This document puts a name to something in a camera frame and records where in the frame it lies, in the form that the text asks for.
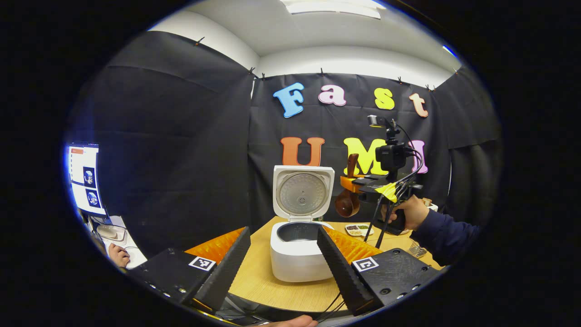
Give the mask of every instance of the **wooden ladle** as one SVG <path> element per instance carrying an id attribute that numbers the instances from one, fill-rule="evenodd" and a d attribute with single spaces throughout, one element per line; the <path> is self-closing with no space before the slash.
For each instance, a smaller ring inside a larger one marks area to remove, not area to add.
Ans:
<path id="1" fill-rule="evenodd" d="M 359 154 L 351 154 L 347 159 L 347 177 L 354 178 L 355 164 Z M 359 197 L 356 193 L 344 189 L 335 199 L 335 210 L 344 218 L 353 216 L 359 212 Z"/>

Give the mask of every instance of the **person's hand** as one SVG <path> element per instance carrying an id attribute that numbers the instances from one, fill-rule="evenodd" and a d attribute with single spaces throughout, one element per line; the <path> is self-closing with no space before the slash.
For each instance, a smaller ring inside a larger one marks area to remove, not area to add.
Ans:
<path id="1" fill-rule="evenodd" d="M 395 211 L 398 209 L 403 209 L 403 213 L 406 215 L 406 229 L 411 230 L 417 230 L 430 212 L 430 209 L 426 207 L 422 200 L 416 196 L 411 196 L 406 202 L 396 206 L 393 209 L 389 215 L 388 223 L 391 223 L 397 219 Z M 383 217 L 383 220 L 385 220 L 385 214 L 387 210 L 387 205 L 384 204 L 381 206 L 381 216 Z"/>
<path id="2" fill-rule="evenodd" d="M 125 268 L 129 263 L 129 254 L 124 248 L 113 243 L 109 244 L 109 258 L 121 268 Z"/>
<path id="3" fill-rule="evenodd" d="M 279 321 L 279 322 L 271 322 L 270 324 L 266 324 L 264 326 L 267 327 L 315 327 L 319 323 L 316 320 L 313 320 L 308 315 L 302 315 L 300 317 L 296 317 L 295 319 L 286 320 L 286 321 Z"/>

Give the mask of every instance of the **monitor screen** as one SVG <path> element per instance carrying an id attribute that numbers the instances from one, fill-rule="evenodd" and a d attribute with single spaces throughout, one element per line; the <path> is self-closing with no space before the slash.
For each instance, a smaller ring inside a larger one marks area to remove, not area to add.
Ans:
<path id="1" fill-rule="evenodd" d="M 101 201 L 97 178 L 99 145 L 69 143 L 67 163 L 72 194 L 77 207 L 89 214 L 107 216 Z"/>

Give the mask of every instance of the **black fabric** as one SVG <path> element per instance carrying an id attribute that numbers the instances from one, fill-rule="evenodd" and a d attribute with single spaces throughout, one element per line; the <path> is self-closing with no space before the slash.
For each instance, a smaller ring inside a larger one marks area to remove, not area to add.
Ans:
<path id="1" fill-rule="evenodd" d="M 458 69 L 433 92 L 443 117 L 448 148 L 482 144 L 500 138 L 501 124 L 493 100 L 473 70 Z"/>
<path id="2" fill-rule="evenodd" d="M 450 155 L 452 177 L 445 212 L 456 221 L 487 225 L 500 192 L 501 140 L 452 149 Z"/>
<path id="3" fill-rule="evenodd" d="M 146 257 L 249 224 L 252 75 L 219 52 L 149 31 L 84 88 L 67 139 L 99 144 L 99 186 Z"/>
<path id="4" fill-rule="evenodd" d="M 304 101 L 304 110 L 289 118 L 283 117 L 283 106 L 278 98 L 273 97 L 276 91 L 300 82 L 304 90 L 300 91 Z M 344 106 L 323 104 L 318 96 L 321 87 L 334 84 L 345 91 Z M 395 107 L 392 110 L 379 109 L 375 105 L 374 90 L 388 88 L 393 94 Z M 429 112 L 427 118 L 420 117 L 408 98 L 418 93 L 425 100 L 424 109 Z M 248 156 L 250 162 L 250 193 L 253 226 L 261 226 L 274 215 L 272 208 L 272 170 L 275 165 L 282 165 L 281 139 L 284 137 L 299 137 L 298 162 L 307 164 L 310 161 L 309 137 L 321 137 L 325 143 L 321 149 L 320 166 L 330 166 L 335 170 L 335 183 L 331 205 L 324 219 L 326 221 L 356 221 L 371 220 L 375 205 L 362 202 L 360 211 L 351 218 L 339 216 L 334 207 L 335 197 L 343 190 L 339 176 L 347 165 L 347 145 L 345 138 L 359 138 L 366 150 L 369 150 L 374 139 L 385 139 L 385 130 L 371 128 L 367 115 L 379 115 L 388 119 L 394 118 L 404 127 L 413 140 L 425 142 L 424 155 L 428 171 L 418 174 L 418 181 L 424 185 L 422 196 L 433 200 L 435 204 L 443 205 L 450 181 L 450 157 L 446 135 L 442 129 L 444 117 L 433 100 L 433 93 L 424 87 L 402 84 L 380 77 L 361 76 L 353 74 L 292 74 L 268 77 L 255 80 L 250 109 L 250 132 Z M 407 139 L 404 133 L 397 136 L 398 140 Z M 400 172 L 411 172 L 412 158 L 408 158 L 407 166 Z"/>

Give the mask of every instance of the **blue letter f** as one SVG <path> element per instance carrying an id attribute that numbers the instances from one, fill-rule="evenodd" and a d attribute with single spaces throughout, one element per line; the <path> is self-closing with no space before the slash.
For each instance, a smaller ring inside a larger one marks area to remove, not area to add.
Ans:
<path id="1" fill-rule="evenodd" d="M 304 90 L 304 86 L 297 82 L 291 86 L 287 86 L 281 90 L 276 91 L 272 95 L 273 97 L 280 100 L 282 107 L 285 109 L 285 118 L 294 116 L 297 113 L 303 111 L 303 106 L 297 105 L 295 103 L 295 101 L 300 104 L 303 103 L 303 94 L 296 90 Z"/>

